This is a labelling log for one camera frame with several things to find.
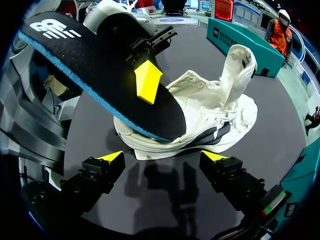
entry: white sneaker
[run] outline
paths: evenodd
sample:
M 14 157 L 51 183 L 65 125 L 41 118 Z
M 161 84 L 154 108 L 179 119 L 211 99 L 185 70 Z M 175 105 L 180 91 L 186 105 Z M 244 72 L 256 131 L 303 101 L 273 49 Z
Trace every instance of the white sneaker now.
M 252 51 L 241 45 L 230 48 L 220 81 L 208 81 L 188 70 L 167 89 L 181 106 L 186 120 L 186 134 L 161 142 L 145 137 L 113 117 L 115 130 L 138 160 L 172 157 L 184 150 L 200 148 L 223 152 L 253 127 L 258 108 L 243 94 L 257 69 Z

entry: person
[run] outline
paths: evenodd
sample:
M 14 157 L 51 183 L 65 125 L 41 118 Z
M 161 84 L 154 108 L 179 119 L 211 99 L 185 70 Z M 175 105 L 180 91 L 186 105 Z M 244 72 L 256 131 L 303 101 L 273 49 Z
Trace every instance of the person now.
M 288 28 L 290 16 L 286 10 L 279 11 L 279 20 L 272 19 L 268 23 L 264 39 L 278 50 L 285 58 L 283 65 L 287 64 L 292 51 L 292 32 Z
M 305 126 L 306 135 L 309 135 L 309 130 L 314 129 L 320 125 L 320 109 L 317 106 L 315 108 L 315 113 L 311 116 L 309 113 L 305 116 L 305 120 L 309 120 L 311 124 Z

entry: teal display booth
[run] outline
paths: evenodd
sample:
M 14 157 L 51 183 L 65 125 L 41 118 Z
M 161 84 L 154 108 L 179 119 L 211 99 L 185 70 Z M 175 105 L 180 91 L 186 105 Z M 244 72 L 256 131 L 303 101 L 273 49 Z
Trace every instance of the teal display booth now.
M 299 207 L 304 204 L 303 200 L 311 190 L 318 171 L 320 160 L 320 138 L 305 148 L 300 157 L 281 181 L 281 187 L 292 193 L 286 206 L 280 211 L 276 219 L 277 231 L 286 224 Z
M 209 18 L 206 37 L 225 54 L 234 44 L 250 48 L 257 61 L 257 75 L 275 78 L 285 61 L 285 58 L 263 38 L 231 22 Z

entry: black insole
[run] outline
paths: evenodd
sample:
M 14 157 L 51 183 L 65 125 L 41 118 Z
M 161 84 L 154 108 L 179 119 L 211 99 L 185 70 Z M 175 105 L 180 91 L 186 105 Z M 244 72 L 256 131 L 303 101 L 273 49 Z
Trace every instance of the black insole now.
M 48 23 L 50 20 L 61 23 L 62 29 L 54 33 L 58 38 L 49 35 L 48 30 L 59 28 L 57 22 Z M 30 27 L 33 23 L 38 23 L 39 31 Z M 169 91 L 159 84 L 154 105 L 138 98 L 133 67 L 117 55 L 112 45 L 71 17 L 57 12 L 40 13 L 24 22 L 19 36 L 137 132 L 161 141 L 185 134 L 184 113 Z

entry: black table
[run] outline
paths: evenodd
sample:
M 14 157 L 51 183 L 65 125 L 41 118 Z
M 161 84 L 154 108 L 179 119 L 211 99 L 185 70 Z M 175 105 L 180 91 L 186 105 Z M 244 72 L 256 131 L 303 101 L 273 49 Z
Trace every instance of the black table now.
M 187 70 L 207 80 L 222 74 L 226 56 L 207 38 L 206 24 L 174 26 L 178 36 L 157 56 L 167 79 Z M 276 78 L 255 76 L 245 93 L 258 106 L 252 130 L 222 153 L 243 160 L 243 167 L 265 179 L 265 189 L 278 184 L 306 146 L 297 111 Z M 110 194 L 103 194 L 83 218 L 121 233 L 171 228 L 199 239 L 210 239 L 240 223 L 241 212 L 211 188 L 199 169 L 200 152 L 138 161 L 114 133 L 113 116 L 84 92 L 71 122 L 64 159 L 64 175 L 71 178 L 90 156 L 125 152 L 126 169 Z

